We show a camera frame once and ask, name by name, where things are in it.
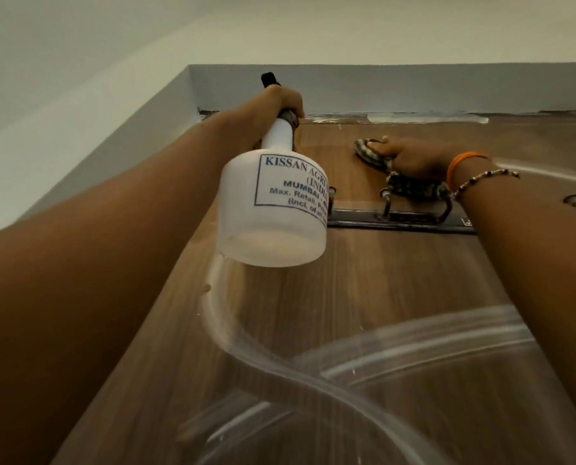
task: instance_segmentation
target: brown wooden surface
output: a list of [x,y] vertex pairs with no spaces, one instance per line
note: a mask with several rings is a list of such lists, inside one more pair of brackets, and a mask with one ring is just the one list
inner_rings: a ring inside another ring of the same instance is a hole
[[[297,150],[326,171],[338,206],[376,208],[385,175],[364,166],[352,143],[383,134],[461,140],[496,157],[576,171],[576,118],[566,116],[304,124]],[[576,193],[574,181],[523,179],[553,205]],[[510,302],[476,237],[330,230],[326,253],[309,265],[228,264],[227,349],[246,345],[322,382],[316,391],[235,359],[209,336],[199,301],[215,229],[211,209],[54,464],[411,462],[370,416],[334,399],[326,391],[333,385],[400,419],[446,463],[576,464],[576,411],[535,343],[519,341],[517,315],[493,308],[483,311],[483,326],[470,321],[478,309]],[[490,328],[501,342],[484,348]],[[480,329],[482,338],[463,338]],[[380,359],[366,363],[372,355]],[[268,423],[262,408],[213,436],[262,400],[279,419]]]

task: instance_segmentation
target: orange bracelet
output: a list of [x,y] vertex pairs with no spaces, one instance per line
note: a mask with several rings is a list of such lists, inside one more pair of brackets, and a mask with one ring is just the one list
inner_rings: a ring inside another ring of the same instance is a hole
[[451,189],[451,176],[453,175],[453,171],[456,168],[456,166],[458,166],[458,163],[460,163],[462,160],[466,160],[467,158],[473,158],[473,157],[482,157],[482,158],[490,158],[489,156],[487,156],[485,153],[477,153],[477,152],[465,152],[465,153],[461,153],[460,155],[458,155],[457,157],[455,157],[451,163],[449,164],[449,168],[447,168],[447,187]]

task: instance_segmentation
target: white paint smear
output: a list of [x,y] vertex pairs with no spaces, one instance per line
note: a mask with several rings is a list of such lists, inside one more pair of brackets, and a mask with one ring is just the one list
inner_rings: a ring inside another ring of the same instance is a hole
[[488,118],[476,114],[461,114],[457,116],[427,116],[418,113],[371,113],[367,115],[369,122],[374,124],[431,124],[436,122],[475,122],[487,124]]

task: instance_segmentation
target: person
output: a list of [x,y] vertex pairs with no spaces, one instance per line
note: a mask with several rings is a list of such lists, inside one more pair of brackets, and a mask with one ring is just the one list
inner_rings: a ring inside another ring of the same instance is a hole
[[[270,86],[121,175],[0,231],[0,463],[55,454],[144,321],[223,166],[259,142],[281,109],[304,116],[297,92]],[[417,179],[444,180],[464,152],[413,139],[371,147]],[[493,169],[487,158],[464,159],[451,186]],[[546,207],[509,176],[480,180],[459,199],[576,405],[576,211]]]

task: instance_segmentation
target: white plastic bottle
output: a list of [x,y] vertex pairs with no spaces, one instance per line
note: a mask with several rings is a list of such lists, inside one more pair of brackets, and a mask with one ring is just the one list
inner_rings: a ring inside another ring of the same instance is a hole
[[278,118],[261,150],[237,156],[219,185],[217,250],[254,266],[296,266],[326,248],[329,181],[292,151],[292,125]]

